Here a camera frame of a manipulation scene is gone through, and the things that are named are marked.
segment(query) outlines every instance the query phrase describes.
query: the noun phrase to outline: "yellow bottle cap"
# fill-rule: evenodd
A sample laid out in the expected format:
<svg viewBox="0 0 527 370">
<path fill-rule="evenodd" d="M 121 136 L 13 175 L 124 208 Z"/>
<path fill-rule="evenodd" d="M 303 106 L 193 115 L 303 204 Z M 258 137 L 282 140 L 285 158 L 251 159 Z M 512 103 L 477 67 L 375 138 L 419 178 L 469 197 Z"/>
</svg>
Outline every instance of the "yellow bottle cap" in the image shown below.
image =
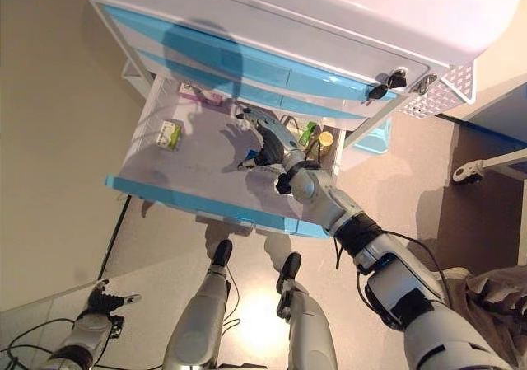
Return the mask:
<svg viewBox="0 0 527 370">
<path fill-rule="evenodd" d="M 333 135 L 328 131 L 323 131 L 319 135 L 319 141 L 322 146 L 331 146 L 333 144 Z"/>
</svg>

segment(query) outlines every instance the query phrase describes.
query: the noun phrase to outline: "open drawer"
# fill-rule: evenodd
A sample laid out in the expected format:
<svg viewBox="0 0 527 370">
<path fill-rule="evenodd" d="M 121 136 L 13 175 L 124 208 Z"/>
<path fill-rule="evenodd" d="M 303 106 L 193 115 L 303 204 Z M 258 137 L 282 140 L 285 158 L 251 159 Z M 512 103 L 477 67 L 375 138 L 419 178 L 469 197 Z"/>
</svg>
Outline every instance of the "open drawer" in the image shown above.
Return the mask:
<svg viewBox="0 0 527 370">
<path fill-rule="evenodd" d="M 124 193 L 187 212 L 267 230 L 309 237 L 326 237 L 321 226 L 290 195 L 280 195 L 277 168 L 238 171 L 248 152 L 261 148 L 259 135 L 236 118 L 240 106 L 209 105 L 180 95 L 181 82 L 158 76 L 130 143 L 121 171 L 106 184 Z M 271 109 L 279 119 L 295 116 Z M 181 126 L 176 149 L 158 146 L 164 121 Z M 322 167 L 336 177 L 345 132 L 333 134 L 333 146 Z"/>
</svg>

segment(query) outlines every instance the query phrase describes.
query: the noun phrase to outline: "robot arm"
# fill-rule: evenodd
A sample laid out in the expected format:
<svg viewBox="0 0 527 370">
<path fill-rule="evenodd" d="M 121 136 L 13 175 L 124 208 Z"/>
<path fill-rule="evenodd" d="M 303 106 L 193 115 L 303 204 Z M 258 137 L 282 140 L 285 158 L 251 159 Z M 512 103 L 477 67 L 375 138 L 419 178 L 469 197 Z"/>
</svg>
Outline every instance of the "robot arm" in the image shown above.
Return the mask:
<svg viewBox="0 0 527 370">
<path fill-rule="evenodd" d="M 383 230 L 346 193 L 334 187 L 316 163 L 304 160 L 294 137 L 270 115 L 245 107 L 239 119 L 262 134 L 263 148 L 239 168 L 282 164 L 281 194 L 292 193 L 315 220 L 353 258 L 358 271 L 370 275 L 366 296 L 389 327 L 404 332 L 411 369 L 503 368 L 484 338 L 449 309 L 440 284 L 399 241 Z"/>
<path fill-rule="evenodd" d="M 103 354 L 108 339 L 119 337 L 124 318 L 111 316 L 110 313 L 123 305 L 138 302 L 141 296 L 117 297 L 105 294 L 103 292 L 107 284 L 108 280 L 105 279 L 93 288 L 69 336 L 39 369 L 89 370 Z"/>
</svg>

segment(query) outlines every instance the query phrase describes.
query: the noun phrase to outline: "robot leg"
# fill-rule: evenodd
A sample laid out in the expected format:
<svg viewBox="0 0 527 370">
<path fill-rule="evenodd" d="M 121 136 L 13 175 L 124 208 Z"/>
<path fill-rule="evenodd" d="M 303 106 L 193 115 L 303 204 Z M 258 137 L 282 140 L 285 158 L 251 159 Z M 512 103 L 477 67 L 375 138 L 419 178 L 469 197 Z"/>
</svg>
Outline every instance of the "robot leg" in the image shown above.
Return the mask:
<svg viewBox="0 0 527 370">
<path fill-rule="evenodd" d="M 324 311 L 295 280 L 300 264 L 301 256 L 291 253 L 277 282 L 277 290 L 282 294 L 277 314 L 291 325 L 289 370 L 337 370 L 337 356 Z"/>
<path fill-rule="evenodd" d="M 216 367 L 230 287 L 226 264 L 231 252 L 231 241 L 220 242 L 201 287 L 190 299 L 170 337 L 164 370 Z"/>
</svg>

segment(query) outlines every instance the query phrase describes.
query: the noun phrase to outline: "blue drawer handle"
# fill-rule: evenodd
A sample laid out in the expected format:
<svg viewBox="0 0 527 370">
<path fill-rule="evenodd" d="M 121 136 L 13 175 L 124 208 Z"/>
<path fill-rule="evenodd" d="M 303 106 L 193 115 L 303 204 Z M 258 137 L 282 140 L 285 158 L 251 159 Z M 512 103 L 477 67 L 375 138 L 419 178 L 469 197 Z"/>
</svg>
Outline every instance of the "blue drawer handle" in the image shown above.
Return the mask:
<svg viewBox="0 0 527 370">
<path fill-rule="evenodd" d="M 356 80 L 232 40 L 117 7 L 105 6 L 105 10 L 115 20 L 157 43 L 233 77 L 247 77 L 291 91 L 346 100 L 365 101 L 369 91 L 366 84 Z M 395 97 L 393 92 L 388 92 L 382 100 Z"/>
<path fill-rule="evenodd" d="M 105 184 L 108 187 L 133 194 L 137 197 L 158 201 L 173 208 L 195 213 L 203 211 L 216 215 L 243 221 L 251 221 L 257 225 L 282 230 L 289 234 L 297 234 L 305 237 L 328 238 L 324 229 L 310 222 L 285 218 L 273 213 L 266 213 L 251 208 L 244 208 L 234 204 L 223 203 L 214 199 L 206 199 L 197 195 L 186 194 L 175 190 L 165 189 L 160 186 L 147 185 L 134 180 L 128 180 L 120 176 L 106 176 Z"/>
<path fill-rule="evenodd" d="M 164 59 L 158 55 L 148 53 L 147 51 L 139 50 L 139 53 L 169 70 L 177 72 L 182 76 L 195 80 L 196 82 L 200 82 L 207 87 L 223 91 L 226 94 L 245 98 L 246 100 L 258 102 L 262 105 L 272 106 L 274 108 L 289 110 L 290 112 L 302 113 L 305 115 L 330 117 L 334 119 L 364 119 L 363 116 L 342 112 L 341 110 L 325 108 L 320 105 L 311 104 L 310 102 L 304 102 L 289 96 L 282 96 L 274 92 L 262 90 L 261 88 L 248 84 L 233 82 L 224 77 L 219 77 L 169 59 Z"/>
</svg>

